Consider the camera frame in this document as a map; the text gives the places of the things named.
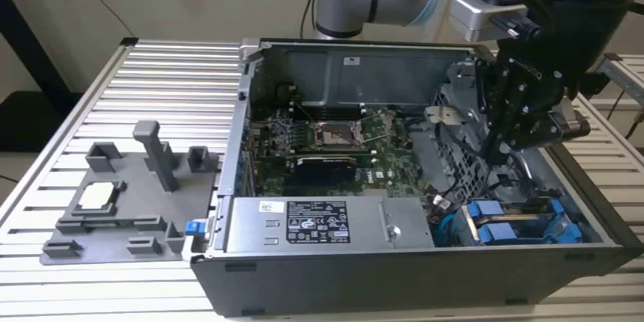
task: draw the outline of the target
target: white wall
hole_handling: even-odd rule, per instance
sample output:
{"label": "white wall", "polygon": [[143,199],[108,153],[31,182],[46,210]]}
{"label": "white wall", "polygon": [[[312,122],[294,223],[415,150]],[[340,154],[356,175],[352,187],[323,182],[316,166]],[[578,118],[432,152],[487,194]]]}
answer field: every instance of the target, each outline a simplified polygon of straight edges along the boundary
{"label": "white wall", "polygon": [[[306,0],[106,0],[139,38],[298,37]],[[127,32],[99,0],[15,0],[70,85],[82,90]],[[307,21],[306,34],[312,36]],[[368,25],[366,39],[419,41],[423,29]]]}

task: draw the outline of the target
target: blue tab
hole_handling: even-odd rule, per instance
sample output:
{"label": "blue tab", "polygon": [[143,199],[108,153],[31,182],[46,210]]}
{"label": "blue tab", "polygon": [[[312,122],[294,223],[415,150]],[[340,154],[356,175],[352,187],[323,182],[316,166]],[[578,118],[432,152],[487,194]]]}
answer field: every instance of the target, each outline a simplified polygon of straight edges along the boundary
{"label": "blue tab", "polygon": [[512,241],[518,238],[515,230],[508,222],[486,224],[479,229],[479,237],[482,238],[482,242],[484,244],[500,241]]}
{"label": "blue tab", "polygon": [[202,237],[206,235],[206,222],[187,222],[186,235]]}

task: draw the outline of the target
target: barcode sticker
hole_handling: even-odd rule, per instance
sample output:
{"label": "barcode sticker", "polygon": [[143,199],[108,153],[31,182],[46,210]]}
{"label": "barcode sticker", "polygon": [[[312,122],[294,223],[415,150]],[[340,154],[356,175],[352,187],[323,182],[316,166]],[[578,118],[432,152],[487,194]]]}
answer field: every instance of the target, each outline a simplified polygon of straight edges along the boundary
{"label": "barcode sticker", "polygon": [[260,213],[284,213],[284,202],[260,201]]}

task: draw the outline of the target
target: sticker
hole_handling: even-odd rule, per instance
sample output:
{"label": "sticker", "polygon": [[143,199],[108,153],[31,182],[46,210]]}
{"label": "sticker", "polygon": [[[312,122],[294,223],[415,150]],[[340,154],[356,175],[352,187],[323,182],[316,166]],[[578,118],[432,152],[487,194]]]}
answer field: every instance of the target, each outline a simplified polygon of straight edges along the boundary
{"label": "sticker", "polygon": [[346,66],[359,66],[360,65],[360,57],[344,57],[344,65]]}
{"label": "sticker", "polygon": [[260,201],[260,213],[284,213],[284,201]]}
{"label": "sticker", "polygon": [[288,201],[287,226],[291,244],[351,243],[347,202]]}

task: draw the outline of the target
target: blue latch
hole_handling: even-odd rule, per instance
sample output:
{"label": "blue latch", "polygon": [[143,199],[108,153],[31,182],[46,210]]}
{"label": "blue latch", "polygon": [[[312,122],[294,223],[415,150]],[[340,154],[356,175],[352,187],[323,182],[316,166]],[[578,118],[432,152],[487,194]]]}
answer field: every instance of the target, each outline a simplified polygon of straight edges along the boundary
{"label": "blue latch", "polygon": [[187,222],[186,223],[186,235],[195,237],[203,237],[206,235],[206,222]]}

